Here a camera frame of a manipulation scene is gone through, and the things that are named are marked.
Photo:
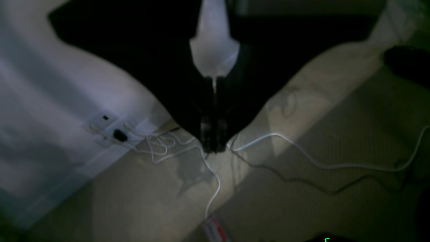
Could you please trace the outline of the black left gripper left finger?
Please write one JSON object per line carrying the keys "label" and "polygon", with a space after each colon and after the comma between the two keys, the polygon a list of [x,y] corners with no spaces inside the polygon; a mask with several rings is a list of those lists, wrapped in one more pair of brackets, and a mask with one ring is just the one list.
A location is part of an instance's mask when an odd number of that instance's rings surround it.
{"label": "black left gripper left finger", "polygon": [[215,152],[213,87],[192,58],[201,0],[69,0],[48,14],[57,37],[127,72]]}

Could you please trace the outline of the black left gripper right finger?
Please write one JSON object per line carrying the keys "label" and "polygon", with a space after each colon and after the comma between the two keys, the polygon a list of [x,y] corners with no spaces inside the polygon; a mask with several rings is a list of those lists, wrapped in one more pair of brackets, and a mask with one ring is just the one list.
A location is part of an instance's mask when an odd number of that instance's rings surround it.
{"label": "black left gripper right finger", "polygon": [[227,0],[230,37],[240,47],[232,69],[216,78],[215,152],[313,58],[366,40],[385,6],[385,0]]}

